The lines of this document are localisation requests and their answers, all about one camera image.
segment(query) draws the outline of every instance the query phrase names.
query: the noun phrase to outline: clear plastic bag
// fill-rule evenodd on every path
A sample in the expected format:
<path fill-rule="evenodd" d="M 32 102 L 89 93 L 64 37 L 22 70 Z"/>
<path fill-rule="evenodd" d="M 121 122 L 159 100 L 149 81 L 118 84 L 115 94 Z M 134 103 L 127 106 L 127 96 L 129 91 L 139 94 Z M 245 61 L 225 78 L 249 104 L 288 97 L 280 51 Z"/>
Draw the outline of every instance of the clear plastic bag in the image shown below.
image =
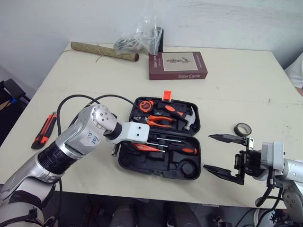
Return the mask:
<path fill-rule="evenodd" d="M 146 0 L 143 16 L 140 18 L 136 32 L 123 35 L 114 44 L 117 54 L 139 52 L 145 47 L 150 54 L 157 55 L 163 29 L 156 25 L 153 0 Z"/>

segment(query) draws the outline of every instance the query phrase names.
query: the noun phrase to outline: tool kit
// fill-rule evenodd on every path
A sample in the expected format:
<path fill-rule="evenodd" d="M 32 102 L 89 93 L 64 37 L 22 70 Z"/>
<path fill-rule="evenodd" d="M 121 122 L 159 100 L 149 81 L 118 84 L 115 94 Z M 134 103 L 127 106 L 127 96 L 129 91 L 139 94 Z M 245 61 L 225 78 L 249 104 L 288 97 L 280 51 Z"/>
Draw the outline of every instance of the tool kit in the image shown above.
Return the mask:
<path fill-rule="evenodd" d="M 169 98 L 139 97 L 130 121 L 146 123 L 150 133 L 146 144 L 123 142 L 118 161 L 125 169 L 166 178 L 195 180 L 201 170 L 201 149 L 193 137 L 200 130 L 198 107 Z"/>

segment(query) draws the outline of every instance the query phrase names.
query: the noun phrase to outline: book cover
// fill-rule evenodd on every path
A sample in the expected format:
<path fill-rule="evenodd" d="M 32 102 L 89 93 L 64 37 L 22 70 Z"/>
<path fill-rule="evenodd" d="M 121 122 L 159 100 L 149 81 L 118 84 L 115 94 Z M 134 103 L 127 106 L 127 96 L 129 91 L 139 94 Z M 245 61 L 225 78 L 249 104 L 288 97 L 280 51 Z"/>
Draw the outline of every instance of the book cover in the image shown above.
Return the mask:
<path fill-rule="evenodd" d="M 205 79 L 207 69 L 200 52 L 149 54 L 150 79 Z"/>

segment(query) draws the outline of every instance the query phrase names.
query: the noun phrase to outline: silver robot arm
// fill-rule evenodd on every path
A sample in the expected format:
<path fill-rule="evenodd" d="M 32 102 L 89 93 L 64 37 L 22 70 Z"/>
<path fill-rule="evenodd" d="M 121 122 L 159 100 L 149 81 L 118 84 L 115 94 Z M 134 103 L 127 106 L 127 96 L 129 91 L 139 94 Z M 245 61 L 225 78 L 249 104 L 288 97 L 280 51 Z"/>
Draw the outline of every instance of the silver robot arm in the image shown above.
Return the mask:
<path fill-rule="evenodd" d="M 211 138 L 226 142 L 238 143 L 246 147 L 235 157 L 235 169 L 238 174 L 232 176 L 230 170 L 216 166 L 204 165 L 212 174 L 224 180 L 244 184 L 248 174 L 259 181 L 267 181 L 267 191 L 255 201 L 259 207 L 275 187 L 283 189 L 282 199 L 289 216 L 295 223 L 303 223 L 303 161 L 284 158 L 282 142 L 262 143 L 261 150 L 254 150 L 252 137 L 243 138 L 229 134 L 210 135 Z"/>
<path fill-rule="evenodd" d="M 75 124 L 49 147 L 33 155 L 5 182 L 0 191 L 0 227 L 39 226 L 25 222 L 34 216 L 43 224 L 41 209 L 51 197 L 54 183 L 70 165 L 95 150 L 103 136 L 112 144 L 145 143 L 148 134 L 149 125 L 119 123 L 102 104 L 82 109 Z"/>

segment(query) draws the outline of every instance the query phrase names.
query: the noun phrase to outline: white table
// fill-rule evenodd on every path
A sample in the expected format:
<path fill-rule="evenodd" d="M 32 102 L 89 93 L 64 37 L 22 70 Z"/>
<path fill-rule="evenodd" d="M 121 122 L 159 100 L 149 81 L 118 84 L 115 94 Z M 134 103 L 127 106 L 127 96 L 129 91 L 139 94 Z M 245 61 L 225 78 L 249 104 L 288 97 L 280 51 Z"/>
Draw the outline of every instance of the white table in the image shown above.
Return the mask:
<path fill-rule="evenodd" d="M 0 147 L 0 182 L 35 153 L 30 146 L 46 117 L 72 94 L 117 94 L 135 100 L 139 96 L 161 97 L 163 90 L 172 90 L 173 99 L 193 102 L 199 108 L 201 130 L 195 137 L 201 143 L 202 165 L 230 169 L 233 175 L 234 156 L 244 147 L 218 142 L 208 135 L 232 134 L 238 122 L 252 127 L 255 149 L 260 149 L 263 141 L 283 141 L 286 158 L 303 158 L 303 99 L 271 52 L 185 47 L 165 47 L 164 51 L 200 51 L 208 69 L 206 79 L 148 80 L 148 57 L 144 54 L 138 62 L 102 57 L 95 63 L 97 55 L 64 52 Z M 75 98 L 63 106 L 63 130 L 87 102 Z M 102 102 L 118 120 L 128 120 L 132 107 L 127 102 L 117 98 Z M 56 136 L 55 126 L 48 145 Z M 249 207 L 266 190 L 265 182 L 250 176 L 241 186 L 204 169 L 194 181 L 139 174 L 120 167 L 111 150 L 112 145 L 103 141 L 97 150 L 72 165 L 62 178 L 63 190 Z M 263 207 L 272 204 L 269 200 Z"/>

